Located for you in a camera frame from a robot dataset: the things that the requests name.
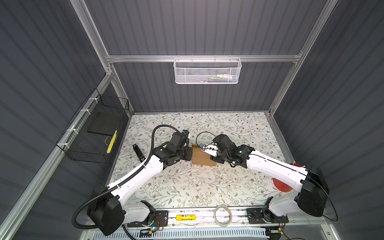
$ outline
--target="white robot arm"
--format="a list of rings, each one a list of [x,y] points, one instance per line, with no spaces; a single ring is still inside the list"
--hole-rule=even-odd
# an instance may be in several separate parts
[[[270,197],[266,201],[261,211],[265,220],[274,222],[285,214],[298,212],[322,216],[329,188],[319,169],[293,166],[268,157],[247,145],[237,147],[224,134],[215,137],[213,143],[214,145],[200,146],[200,150],[210,154],[213,161],[228,162],[231,167],[239,165],[263,172],[293,188],[288,194]]]
[[[154,132],[158,127],[168,126],[176,130],[169,142],[153,148]],[[149,225],[154,218],[154,208],[142,201],[138,204],[125,204],[129,197],[146,181],[180,160],[190,161],[192,148],[189,147],[189,132],[179,132],[169,125],[159,125],[152,132],[152,150],[148,158],[124,177],[104,187],[93,190],[92,198],[79,207],[72,217],[72,224],[80,229],[99,228],[105,235],[112,234],[122,224],[143,222]],[[296,167],[270,158],[247,145],[237,147],[227,135],[220,134],[213,139],[214,145],[201,145],[200,149],[211,155],[215,162],[228,162],[264,172],[293,188],[291,193],[280,197],[270,197],[266,201],[260,217],[266,222],[277,222],[279,217],[295,212],[306,212],[321,216],[327,200],[328,186],[320,170]],[[76,221],[79,212],[88,206],[87,214],[95,225],[81,225]]]

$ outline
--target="floral tablecloth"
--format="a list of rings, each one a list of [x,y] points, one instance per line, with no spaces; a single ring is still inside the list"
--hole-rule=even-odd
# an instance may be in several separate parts
[[[149,114],[134,115],[128,127],[111,182],[116,181],[140,162],[132,145],[137,144],[148,156],[152,130],[159,124],[169,124],[190,132],[190,144],[203,131],[224,133],[237,145],[247,144],[256,150],[284,161],[264,113],[200,113],[200,114]],[[171,138],[173,129],[159,128],[155,144]],[[209,144],[213,136],[204,133],[198,144]],[[216,167],[192,165],[180,161],[146,182],[127,203],[146,200],[155,208],[215,207],[217,205],[262,205],[270,196],[283,194],[278,191],[270,176],[228,163]]]

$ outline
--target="yellow battery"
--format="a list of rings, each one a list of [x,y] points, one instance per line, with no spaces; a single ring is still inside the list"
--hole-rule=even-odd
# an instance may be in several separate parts
[[[195,221],[196,215],[176,215],[176,221]]]

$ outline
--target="black cable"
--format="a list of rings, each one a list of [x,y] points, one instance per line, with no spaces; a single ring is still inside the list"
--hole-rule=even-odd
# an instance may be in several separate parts
[[[328,198],[329,202],[331,203],[331,205],[332,205],[332,207],[333,207],[333,210],[335,211],[335,214],[336,214],[336,220],[330,219],[329,217],[324,216],[324,215],[323,215],[323,217],[325,217],[325,218],[327,218],[327,219],[329,219],[329,220],[331,220],[331,221],[333,221],[333,222],[337,222],[337,221],[339,220],[339,216],[337,215],[337,211],[336,211],[335,206],[333,205],[332,200],[330,199],[330,197],[329,197],[328,193],[326,192],[326,190],[325,190],[325,189],[324,189],[318,182],[316,182],[315,180],[313,180],[313,179],[312,179],[311,177],[309,177],[308,175],[305,175],[305,174],[303,174],[303,173],[301,173],[301,172],[299,172],[299,171],[296,171],[296,170],[294,170],[294,169],[292,169],[292,168],[290,168],[290,167],[284,166],[284,165],[282,165],[282,164],[279,164],[279,163],[277,163],[277,162],[275,162],[275,161],[269,160],[268,158],[262,157],[262,156],[257,155],[257,154],[248,154],[248,155],[246,155],[245,157],[243,157],[243,159],[245,159],[245,158],[248,157],[249,155],[255,155],[255,156],[261,157],[261,158],[263,158],[263,159],[265,159],[265,160],[268,160],[268,161],[270,161],[270,162],[276,163],[276,164],[278,164],[278,165],[280,165],[280,166],[282,166],[282,167],[286,167],[286,168],[288,168],[288,169],[290,169],[290,170],[293,170],[293,171],[295,171],[295,172],[298,172],[298,173],[300,173],[301,175],[303,175],[303,176],[305,176],[305,177],[311,179],[313,182],[315,182],[317,185],[319,185],[319,187],[321,187],[321,189],[322,189],[322,190],[324,191],[324,193],[327,195],[327,198]]]
[[[131,240],[136,240],[136,239],[134,239],[134,238],[132,237],[131,234],[129,234],[129,232],[128,232],[127,228],[124,226],[124,224],[122,225],[122,228],[124,229],[125,234],[126,234]]]
[[[205,132],[201,132],[201,133],[199,133],[199,134],[196,136],[196,145],[197,145],[198,147],[200,147],[200,146],[197,144],[197,138],[199,137],[200,134],[205,133]]]
[[[293,239],[301,239],[301,240],[305,240],[305,239],[303,239],[303,238],[301,238],[301,237],[289,238],[289,237],[285,234],[285,232],[284,232],[284,227],[281,228],[280,223],[279,223],[279,222],[277,222],[277,223],[279,224],[279,228],[281,229],[281,231],[283,232],[283,234],[284,234],[284,236],[287,238],[287,240],[293,240]]]
[[[129,180],[131,180],[133,177],[135,177],[139,172],[141,172],[141,170],[143,170],[145,168],[145,166],[148,164],[149,160],[151,159],[152,157],[152,154],[153,154],[153,146],[154,146],[154,138],[155,138],[155,132],[156,130],[159,128],[159,127],[170,127],[172,128],[173,130],[177,131],[177,132],[180,132],[177,128],[171,126],[171,125],[166,125],[166,124],[161,124],[161,125],[158,125],[156,126],[153,131],[152,131],[152,139],[151,139],[151,150],[149,151],[149,155],[148,155],[148,158],[147,160],[144,162],[144,164],[137,170],[135,171],[132,175],[130,175],[129,177],[127,177],[127,179],[125,179],[124,181],[122,181],[121,183],[117,184],[116,186],[114,187],[111,187],[105,191],[103,191],[102,193],[100,193],[99,195],[91,198],[90,200],[86,201],[85,203],[83,203],[78,209],[76,209],[76,211],[74,212],[74,214],[72,215],[72,225],[76,228],[79,228],[79,229],[94,229],[94,228],[97,228],[96,224],[94,225],[83,225],[83,224],[80,224],[77,222],[76,218],[77,216],[79,215],[79,213],[86,207],[88,206],[91,202],[109,194],[110,192],[116,190],[117,188],[121,187],[122,185],[124,185],[125,183],[127,183]]]

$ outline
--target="aluminum frame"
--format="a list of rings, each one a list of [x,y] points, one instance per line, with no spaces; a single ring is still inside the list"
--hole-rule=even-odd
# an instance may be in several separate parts
[[[293,155],[288,147],[287,142],[285,141],[285,138],[283,137],[283,134],[280,131],[280,128],[274,118],[273,115],[270,113],[265,113],[266,119],[268,120],[269,125],[271,126],[272,132],[276,138],[277,143],[280,146],[281,152],[284,155],[285,162],[286,163],[294,163],[295,159],[293,158]]]
[[[108,55],[109,63],[173,63],[175,58],[194,61],[206,60],[207,58],[228,60],[228,58],[240,58],[241,62],[289,62],[296,63],[300,60],[300,55]]]
[[[136,112],[136,115],[143,115],[143,114],[190,114],[190,113],[268,113],[268,110],[259,110],[259,111],[252,111],[252,110],[245,110],[245,111],[187,111],[187,112]]]
[[[93,93],[90,95],[88,101],[86,101],[82,109],[89,108],[91,103],[94,101],[92,98],[96,98],[99,93],[103,93],[107,89],[108,84],[111,82],[111,79],[112,74],[107,73],[100,82],[100,84],[97,86],[97,91],[93,91]],[[84,114],[85,111],[79,111],[78,115],[75,117],[75,119],[69,126],[69,129],[74,128]],[[66,142],[69,135],[70,132],[67,131],[62,136],[59,142]],[[25,217],[28,215],[32,206],[35,204],[37,198],[40,196],[41,192],[48,183],[57,166],[60,164],[64,155],[64,152],[58,146],[55,146],[51,154],[45,160],[44,164],[36,173],[32,181],[28,184],[23,194],[17,200],[16,204],[12,207],[11,211],[8,213],[7,217],[0,225],[1,240],[11,240],[16,234],[20,225],[24,221]]]
[[[92,19],[91,13],[89,12],[87,5],[85,4],[85,1],[84,0],[70,0],[70,1],[105,71],[106,72],[112,71],[112,74],[115,76],[114,79],[112,80],[112,85],[118,97],[126,98],[129,100],[114,66],[111,63],[109,63],[106,59],[106,57],[108,56],[107,49],[103,43],[103,40],[101,39],[99,31],[96,28],[96,25]],[[129,102],[129,114],[130,114],[129,117],[131,118],[132,115],[134,114],[134,109],[131,105],[131,102],[130,101],[128,102]]]
[[[297,63],[294,63],[291,67],[290,71],[285,77],[285,80],[283,81],[283,84],[277,92],[275,99],[271,104],[271,107],[269,108],[269,112],[271,113],[271,115],[275,114],[277,108],[283,100],[284,95],[288,91],[288,88],[291,86],[291,83],[293,82],[293,79],[296,77],[301,66],[303,65],[304,60],[307,58],[309,51],[311,50],[314,42],[319,36],[322,28],[324,27],[325,22],[327,21],[337,2],[338,0],[327,0],[327,2],[324,4],[323,9],[321,10],[318,18],[316,19],[316,22],[313,25],[307,39],[305,40],[303,48],[300,51],[301,56],[299,61]]]
[[[341,240],[333,224],[322,224],[321,227],[327,240]]]

